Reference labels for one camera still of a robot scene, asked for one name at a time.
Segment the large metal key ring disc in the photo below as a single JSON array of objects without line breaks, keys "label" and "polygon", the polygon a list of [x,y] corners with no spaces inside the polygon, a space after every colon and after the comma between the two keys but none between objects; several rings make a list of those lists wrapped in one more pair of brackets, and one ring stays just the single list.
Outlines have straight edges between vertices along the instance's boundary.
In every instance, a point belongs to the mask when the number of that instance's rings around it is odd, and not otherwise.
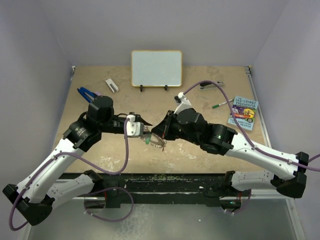
[{"label": "large metal key ring disc", "polygon": [[167,144],[166,140],[161,139],[160,137],[158,137],[157,135],[151,132],[144,134],[143,136],[140,137],[140,139],[146,144],[145,140],[147,137],[151,137],[151,141],[147,145],[151,145],[152,147],[159,148],[159,149],[162,149],[163,146],[166,147],[166,144]]}]

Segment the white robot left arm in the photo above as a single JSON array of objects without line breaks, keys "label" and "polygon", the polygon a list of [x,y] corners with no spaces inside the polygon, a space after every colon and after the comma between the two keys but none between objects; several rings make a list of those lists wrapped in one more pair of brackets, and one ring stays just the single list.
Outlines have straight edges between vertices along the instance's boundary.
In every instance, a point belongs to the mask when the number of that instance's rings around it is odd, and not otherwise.
[{"label": "white robot left arm", "polygon": [[[56,180],[76,160],[80,160],[95,170],[107,175],[119,175],[129,162],[129,138],[141,137],[144,128],[150,123],[139,114],[130,112],[116,115],[114,101],[108,96],[97,96],[92,100],[87,111],[80,114],[63,133],[57,146],[48,157],[24,180],[18,184],[8,184],[2,190],[12,203],[8,223],[12,231],[15,227],[15,211],[32,226],[44,221],[53,209],[82,194],[98,196],[103,191],[102,179],[94,170],[88,170],[74,180],[55,187]],[[102,139],[103,133],[122,134],[125,143],[125,159],[118,171],[108,171],[83,158],[93,145]]]}]

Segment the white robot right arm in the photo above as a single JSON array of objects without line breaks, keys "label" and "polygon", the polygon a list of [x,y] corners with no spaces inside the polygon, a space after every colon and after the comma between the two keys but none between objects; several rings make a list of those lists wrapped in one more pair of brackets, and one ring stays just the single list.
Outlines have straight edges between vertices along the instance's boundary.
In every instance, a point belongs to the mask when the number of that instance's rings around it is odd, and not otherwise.
[{"label": "white robot right arm", "polygon": [[228,196],[238,191],[267,188],[299,199],[306,188],[309,155],[305,152],[284,153],[249,140],[235,129],[223,124],[207,122],[193,108],[175,114],[172,110],[151,132],[167,141],[182,139],[199,146],[203,151],[247,161],[263,168],[261,172],[233,172],[232,178],[222,183]]}]

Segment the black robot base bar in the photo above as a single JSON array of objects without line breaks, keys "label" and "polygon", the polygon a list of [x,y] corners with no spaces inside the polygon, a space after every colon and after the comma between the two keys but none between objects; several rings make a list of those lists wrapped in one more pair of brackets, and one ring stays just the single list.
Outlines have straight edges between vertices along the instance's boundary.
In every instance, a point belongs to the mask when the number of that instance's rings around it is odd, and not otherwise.
[{"label": "black robot base bar", "polygon": [[101,173],[86,197],[104,197],[107,208],[122,204],[205,205],[239,209],[249,190],[232,187],[232,173]]}]

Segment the white staple remover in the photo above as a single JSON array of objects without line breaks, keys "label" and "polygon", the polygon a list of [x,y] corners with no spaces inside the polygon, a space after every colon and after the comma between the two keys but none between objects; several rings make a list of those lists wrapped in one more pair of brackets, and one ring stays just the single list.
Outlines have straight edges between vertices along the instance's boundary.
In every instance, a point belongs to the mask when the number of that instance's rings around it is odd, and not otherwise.
[{"label": "white staple remover", "polygon": [[119,92],[119,87],[115,84],[115,82],[111,78],[106,79],[105,83],[113,94]]}]

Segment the pink eraser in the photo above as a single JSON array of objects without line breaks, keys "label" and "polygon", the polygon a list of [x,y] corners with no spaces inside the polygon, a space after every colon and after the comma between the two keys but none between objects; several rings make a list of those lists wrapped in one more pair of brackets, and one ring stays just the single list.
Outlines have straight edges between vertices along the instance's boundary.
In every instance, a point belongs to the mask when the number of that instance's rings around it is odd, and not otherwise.
[{"label": "pink eraser", "polygon": [[102,93],[100,93],[100,92],[95,92],[95,94],[99,97],[99,96],[103,96],[103,94]]}]

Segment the small whiteboard on stand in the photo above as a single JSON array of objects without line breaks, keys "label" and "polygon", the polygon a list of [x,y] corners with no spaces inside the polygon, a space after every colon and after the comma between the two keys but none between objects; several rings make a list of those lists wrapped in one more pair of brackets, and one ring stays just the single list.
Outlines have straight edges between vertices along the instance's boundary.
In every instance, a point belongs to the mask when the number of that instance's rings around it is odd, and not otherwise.
[{"label": "small whiteboard on stand", "polygon": [[180,50],[133,50],[131,84],[140,89],[180,87],[183,80],[183,53]]}]

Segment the blue stapler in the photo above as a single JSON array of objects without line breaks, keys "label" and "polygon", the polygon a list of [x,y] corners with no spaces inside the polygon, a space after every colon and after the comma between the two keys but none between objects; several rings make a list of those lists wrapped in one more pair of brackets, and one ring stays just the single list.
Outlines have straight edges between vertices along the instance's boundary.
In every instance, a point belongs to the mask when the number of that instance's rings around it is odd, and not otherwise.
[{"label": "blue stapler", "polygon": [[88,90],[85,87],[79,87],[77,89],[78,93],[88,102],[91,103],[95,100],[95,98],[98,96],[96,93]]}]

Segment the black grey stapler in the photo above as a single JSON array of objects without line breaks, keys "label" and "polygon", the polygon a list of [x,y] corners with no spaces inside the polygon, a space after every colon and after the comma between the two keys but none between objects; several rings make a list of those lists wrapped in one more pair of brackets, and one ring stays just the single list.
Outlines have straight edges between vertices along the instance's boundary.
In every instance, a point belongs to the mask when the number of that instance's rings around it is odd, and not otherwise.
[{"label": "black grey stapler", "polygon": [[217,88],[217,86],[223,86],[224,82],[223,81],[215,81],[215,84],[213,84],[212,82],[203,82],[199,85],[198,89],[200,91],[205,91],[205,90],[211,90],[211,89],[215,89]]}]

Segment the green capped marker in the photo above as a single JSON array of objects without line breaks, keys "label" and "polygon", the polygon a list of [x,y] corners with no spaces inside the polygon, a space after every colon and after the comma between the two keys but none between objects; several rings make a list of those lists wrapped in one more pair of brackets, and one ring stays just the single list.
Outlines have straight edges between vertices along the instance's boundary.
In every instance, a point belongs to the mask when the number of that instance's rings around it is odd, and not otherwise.
[{"label": "green capped marker", "polygon": [[212,109],[216,109],[216,108],[218,108],[220,106],[226,105],[228,103],[232,103],[233,101],[234,101],[234,99],[228,99],[228,101],[224,101],[222,103],[219,103],[219,104],[216,104],[216,105],[212,106]]}]

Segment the blue treehouse book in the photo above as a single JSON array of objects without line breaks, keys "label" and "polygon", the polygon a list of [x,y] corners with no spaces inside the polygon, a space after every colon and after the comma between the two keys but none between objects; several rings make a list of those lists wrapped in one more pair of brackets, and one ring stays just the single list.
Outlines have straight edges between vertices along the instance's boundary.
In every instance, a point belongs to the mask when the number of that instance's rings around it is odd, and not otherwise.
[{"label": "blue treehouse book", "polygon": [[253,130],[258,106],[258,101],[241,96],[235,96],[231,101],[232,112],[241,128]]}]

